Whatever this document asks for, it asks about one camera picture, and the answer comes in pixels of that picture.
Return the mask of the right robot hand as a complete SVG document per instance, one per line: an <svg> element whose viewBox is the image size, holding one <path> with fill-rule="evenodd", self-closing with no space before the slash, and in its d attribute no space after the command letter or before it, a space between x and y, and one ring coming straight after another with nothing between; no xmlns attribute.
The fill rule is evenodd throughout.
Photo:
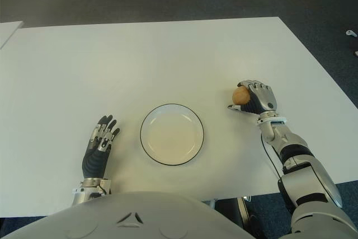
<svg viewBox="0 0 358 239"><path fill-rule="evenodd" d="M228 109L262 114L277 110L277 102L272 88L257 80L241 81L232 94L233 104Z"/></svg>

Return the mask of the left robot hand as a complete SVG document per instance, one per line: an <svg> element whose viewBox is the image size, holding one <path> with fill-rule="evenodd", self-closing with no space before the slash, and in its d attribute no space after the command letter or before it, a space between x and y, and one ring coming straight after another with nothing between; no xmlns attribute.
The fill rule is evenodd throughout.
<svg viewBox="0 0 358 239"><path fill-rule="evenodd" d="M82 160L84 179L104 178L112 143L120 133L120 128L113 130L116 123L112 115L105 115L92 131Z"/></svg>

